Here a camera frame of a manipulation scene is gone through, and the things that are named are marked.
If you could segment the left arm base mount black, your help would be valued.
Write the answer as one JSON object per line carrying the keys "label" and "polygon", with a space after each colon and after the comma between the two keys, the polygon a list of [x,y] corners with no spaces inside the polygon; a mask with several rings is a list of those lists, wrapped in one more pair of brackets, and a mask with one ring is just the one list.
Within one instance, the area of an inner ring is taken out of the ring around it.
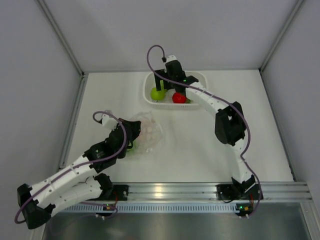
{"label": "left arm base mount black", "polygon": [[107,190],[103,190],[98,197],[100,201],[127,201],[129,186],[127,184],[115,184]]}

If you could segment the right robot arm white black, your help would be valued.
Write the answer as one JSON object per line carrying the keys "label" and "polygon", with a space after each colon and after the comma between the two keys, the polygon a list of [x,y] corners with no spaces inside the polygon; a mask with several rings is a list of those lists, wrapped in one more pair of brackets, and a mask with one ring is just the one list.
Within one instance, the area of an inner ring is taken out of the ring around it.
{"label": "right robot arm white black", "polygon": [[193,75],[186,75],[176,59],[163,58],[164,68],[153,70],[158,89],[174,89],[187,99],[200,105],[214,118],[214,134],[217,140],[228,146],[227,164],[231,184],[219,190],[219,198],[225,200],[262,199],[260,180],[244,158],[250,143],[251,130],[239,102],[215,96]]}

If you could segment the green fake fruit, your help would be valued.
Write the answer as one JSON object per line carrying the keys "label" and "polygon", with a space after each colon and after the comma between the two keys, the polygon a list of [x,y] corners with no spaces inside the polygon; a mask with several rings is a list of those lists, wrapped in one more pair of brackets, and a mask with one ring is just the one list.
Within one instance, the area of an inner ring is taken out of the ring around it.
{"label": "green fake fruit", "polygon": [[150,97],[153,101],[162,101],[166,97],[166,91],[164,89],[157,90],[156,87],[153,87],[150,91]]}

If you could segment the clear zip top bag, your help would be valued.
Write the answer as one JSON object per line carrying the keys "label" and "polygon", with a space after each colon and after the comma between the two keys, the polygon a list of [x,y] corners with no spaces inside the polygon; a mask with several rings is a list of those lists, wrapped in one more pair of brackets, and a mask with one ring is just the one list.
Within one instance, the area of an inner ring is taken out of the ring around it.
{"label": "clear zip top bag", "polygon": [[135,140],[137,149],[134,153],[129,153],[129,155],[136,156],[151,153],[164,136],[162,126],[155,119],[151,111],[139,112],[129,120],[141,121],[141,132]]}

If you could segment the red fake tomato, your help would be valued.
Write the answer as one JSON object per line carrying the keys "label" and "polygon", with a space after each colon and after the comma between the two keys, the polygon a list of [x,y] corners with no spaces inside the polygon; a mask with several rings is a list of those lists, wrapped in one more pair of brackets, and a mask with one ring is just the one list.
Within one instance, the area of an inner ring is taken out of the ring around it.
{"label": "red fake tomato", "polygon": [[175,92],[172,95],[172,102],[174,104],[185,104],[187,102],[187,97],[181,93]]}

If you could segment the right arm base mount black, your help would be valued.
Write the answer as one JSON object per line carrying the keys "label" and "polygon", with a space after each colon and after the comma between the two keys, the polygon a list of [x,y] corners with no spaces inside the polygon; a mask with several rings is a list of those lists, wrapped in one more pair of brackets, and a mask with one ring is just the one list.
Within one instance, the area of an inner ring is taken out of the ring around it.
{"label": "right arm base mount black", "polygon": [[235,184],[219,184],[216,186],[218,199],[222,201],[239,200],[245,194],[245,190]]}

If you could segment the green fake watermelon ball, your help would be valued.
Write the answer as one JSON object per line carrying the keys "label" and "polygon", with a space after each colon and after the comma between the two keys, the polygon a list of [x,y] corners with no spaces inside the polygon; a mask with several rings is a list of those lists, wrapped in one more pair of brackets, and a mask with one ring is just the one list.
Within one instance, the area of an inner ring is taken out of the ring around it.
{"label": "green fake watermelon ball", "polygon": [[131,142],[128,146],[127,146],[127,152],[129,154],[134,153],[138,148],[138,144],[136,141]]}

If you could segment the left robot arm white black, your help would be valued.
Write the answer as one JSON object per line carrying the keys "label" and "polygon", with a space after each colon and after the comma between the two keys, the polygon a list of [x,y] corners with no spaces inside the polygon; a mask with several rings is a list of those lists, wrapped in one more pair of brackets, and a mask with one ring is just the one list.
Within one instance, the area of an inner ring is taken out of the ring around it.
{"label": "left robot arm white black", "polygon": [[33,185],[17,188],[19,214],[30,230],[46,224],[60,211],[87,200],[107,200],[114,185],[103,171],[123,159],[141,133],[141,121],[121,119],[109,136],[72,164]]}

